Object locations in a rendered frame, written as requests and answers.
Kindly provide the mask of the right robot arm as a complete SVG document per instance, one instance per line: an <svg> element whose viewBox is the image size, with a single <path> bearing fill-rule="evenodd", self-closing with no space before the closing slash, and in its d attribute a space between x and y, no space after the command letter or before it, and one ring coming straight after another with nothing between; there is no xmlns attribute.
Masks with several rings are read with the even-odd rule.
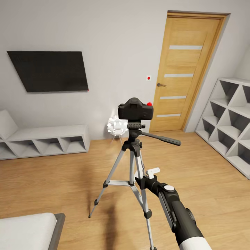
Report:
<svg viewBox="0 0 250 250"><path fill-rule="evenodd" d="M180 250L212 250L197 227L193 213L184 207L175 188L157 181L157 176L153 174L158 172L160 172L159 167L149 169L145 172L147 177L141 179L135 177L135 180L141 190L148 188L159 197Z"/></svg>

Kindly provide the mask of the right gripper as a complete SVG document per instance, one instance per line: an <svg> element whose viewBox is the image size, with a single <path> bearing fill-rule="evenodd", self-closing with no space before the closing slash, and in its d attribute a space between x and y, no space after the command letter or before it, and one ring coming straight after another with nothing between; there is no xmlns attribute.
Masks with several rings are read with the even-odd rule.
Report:
<svg viewBox="0 0 250 250"><path fill-rule="evenodd" d="M153 184L155 182L159 182L159 181L157 181L157 176L156 175L153 175L153 176L154 176L154 178L152 178L152 179L149 179L149 178L146 178L146 177L143 177L143 178L139 179L139 178L135 177L135 180L138 183L138 185L140 186L141 190L148 188L152 192Z"/></svg>

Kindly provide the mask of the camera tripod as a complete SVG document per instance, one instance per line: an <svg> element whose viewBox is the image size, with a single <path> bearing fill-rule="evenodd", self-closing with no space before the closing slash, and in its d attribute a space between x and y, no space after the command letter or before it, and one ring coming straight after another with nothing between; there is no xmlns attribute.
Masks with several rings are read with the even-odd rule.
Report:
<svg viewBox="0 0 250 250"><path fill-rule="evenodd" d="M137 138L139 137L139 135L144 135L144 136L153 137L153 138L156 138L156 139L159 139L161 141L171 143L171 144L174 144L177 146L181 145L181 141L176 140L176 139L172 139L172 138L168 138L168 137L164 137L164 136L156 136L156 135L153 135L150 133L142 132L141 129L145 128L145 125L141 124L141 120L127 120L127 122L128 122L127 128L129 129L128 130L129 131L129 138L122 145L122 149L121 149L121 151L116 159L116 162L114 163L114 166L111 169L111 172L109 173L109 176L107 177L107 180L105 180L105 182L103 184L103 189L102 189L98 199L95 200L95 202L94 202L95 206L94 206L91 214L88 217L89 218L91 217L95 207L98 205L98 202L99 202L105 188L108 185L129 186L132 189L134 195L136 196L138 202L140 203L140 205L143 209L143 212L144 212L144 216L146 218L148 235L149 235L150 246L151 246L150 250L157 250L157 248L154 247L153 240L152 240L152 233L151 233L150 220L149 220L152 216L152 211L151 211L151 209L148 209L148 203L147 203L145 189L141 190L141 194L140 194L140 192L138 191L138 189L135 185L135 182L136 182L135 177L137 177L139 179L141 179L143 177L147 177L145 170L144 170L144 164L143 164L142 155L141 155L142 142L140 142L140 140ZM126 151L126 149L130 149L130 180L129 181L110 180L115 169L117 168L124 152ZM136 159L137 171L134 174L135 159Z"/></svg>

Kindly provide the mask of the digital camera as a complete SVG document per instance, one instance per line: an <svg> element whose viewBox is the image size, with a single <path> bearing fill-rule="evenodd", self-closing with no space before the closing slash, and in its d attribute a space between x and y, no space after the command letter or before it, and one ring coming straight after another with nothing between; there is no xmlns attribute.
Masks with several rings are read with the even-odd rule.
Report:
<svg viewBox="0 0 250 250"><path fill-rule="evenodd" d="M143 104L134 97L118 106L118 117L126 120L152 120L153 111L152 103Z"/></svg>

